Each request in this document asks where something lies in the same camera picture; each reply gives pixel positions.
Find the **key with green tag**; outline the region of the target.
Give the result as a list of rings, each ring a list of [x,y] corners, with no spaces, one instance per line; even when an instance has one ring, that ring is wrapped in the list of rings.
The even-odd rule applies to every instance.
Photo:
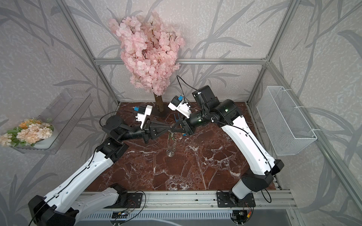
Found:
[[[168,133],[168,137],[167,137],[167,147],[171,148],[173,145],[173,139],[174,139],[174,135],[172,132]]]

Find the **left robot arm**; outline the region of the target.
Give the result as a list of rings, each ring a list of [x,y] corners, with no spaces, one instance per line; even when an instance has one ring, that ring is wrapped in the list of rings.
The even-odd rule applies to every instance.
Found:
[[[148,142],[171,131],[172,126],[146,120],[143,128],[132,127],[120,116],[113,115],[107,119],[102,129],[108,137],[84,165],[45,196],[37,195],[29,201],[32,223],[37,226],[73,226],[105,207],[131,207],[132,199],[127,190],[118,184],[113,184],[83,201],[76,199],[101,173],[121,159],[128,149],[124,141],[142,138]]]

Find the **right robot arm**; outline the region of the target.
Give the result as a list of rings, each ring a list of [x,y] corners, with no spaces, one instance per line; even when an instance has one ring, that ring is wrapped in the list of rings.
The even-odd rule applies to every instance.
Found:
[[[206,85],[192,93],[201,110],[192,113],[184,96],[175,96],[168,107],[184,115],[172,126],[172,132],[192,135],[199,126],[217,124],[233,140],[248,162],[249,169],[229,191],[233,205],[241,205],[252,192],[265,190],[279,173],[284,163],[274,159],[260,144],[249,128],[245,117],[236,104],[227,99],[220,102]]]

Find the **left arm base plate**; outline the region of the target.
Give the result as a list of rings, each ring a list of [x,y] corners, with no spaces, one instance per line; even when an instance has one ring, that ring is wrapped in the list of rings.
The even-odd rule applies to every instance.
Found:
[[[124,193],[119,196],[115,204],[105,207],[105,209],[131,208],[138,209],[143,201],[143,193]]]

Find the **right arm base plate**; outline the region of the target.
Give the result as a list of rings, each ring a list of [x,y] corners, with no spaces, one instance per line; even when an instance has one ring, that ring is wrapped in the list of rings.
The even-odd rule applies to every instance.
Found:
[[[232,207],[243,207],[253,208],[256,207],[255,199],[252,193],[247,194],[243,199],[239,199],[232,192],[224,192],[217,190],[217,206],[219,208],[232,208]]]

